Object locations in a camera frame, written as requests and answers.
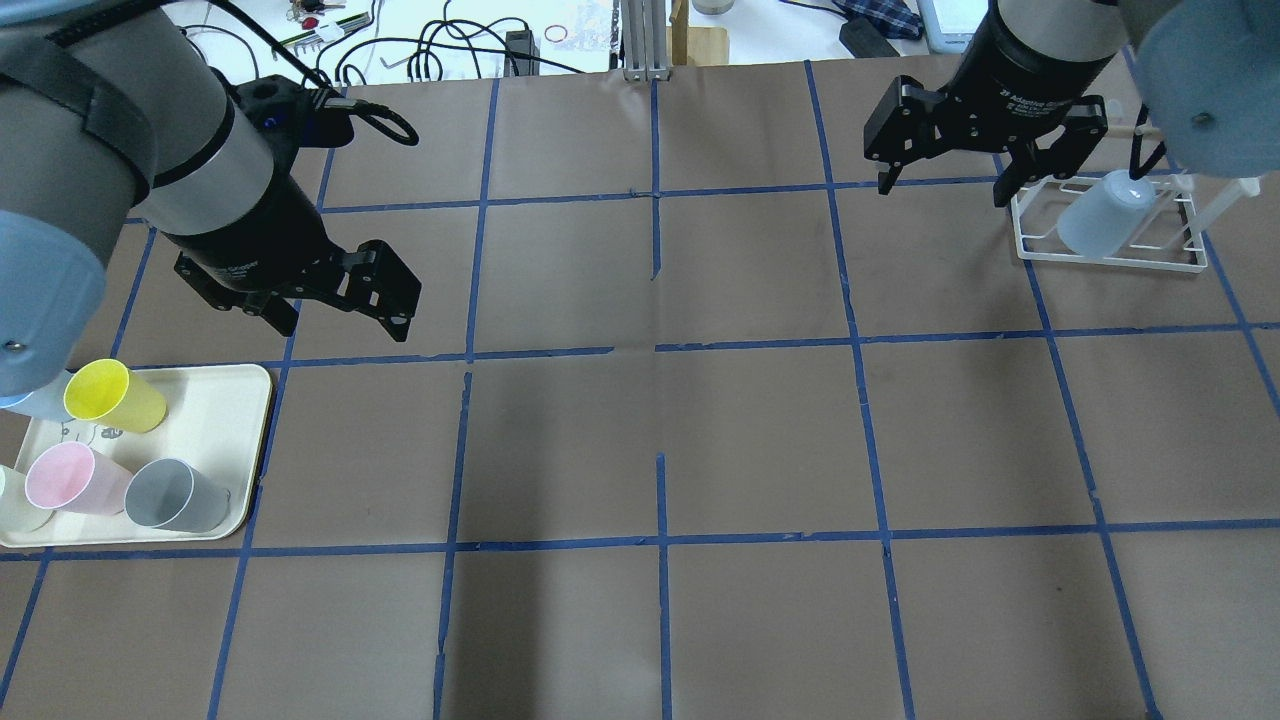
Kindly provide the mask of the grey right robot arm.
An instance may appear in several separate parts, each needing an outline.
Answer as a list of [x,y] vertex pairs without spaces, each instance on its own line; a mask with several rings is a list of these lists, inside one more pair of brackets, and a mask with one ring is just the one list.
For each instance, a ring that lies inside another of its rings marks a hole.
[[1219,178],[1277,169],[1275,1],[991,1],[946,85],[929,91],[900,76],[868,118],[863,150],[878,191],[951,151],[1007,156],[998,208],[1027,184],[1075,176],[1108,128],[1091,86],[1124,46],[1140,119],[1164,136],[1148,158],[1132,154],[1133,176],[1166,152]]

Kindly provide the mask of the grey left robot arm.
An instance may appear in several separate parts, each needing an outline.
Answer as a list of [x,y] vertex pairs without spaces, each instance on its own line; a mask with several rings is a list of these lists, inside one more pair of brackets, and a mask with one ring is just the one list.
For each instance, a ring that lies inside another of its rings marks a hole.
[[129,215],[179,250],[210,307],[294,333],[296,300],[376,320],[406,341],[421,283],[380,240],[347,251],[291,174],[361,120],[404,146],[392,109],[302,82],[232,85],[160,1],[5,1],[1,32],[3,392],[65,369],[106,288]]

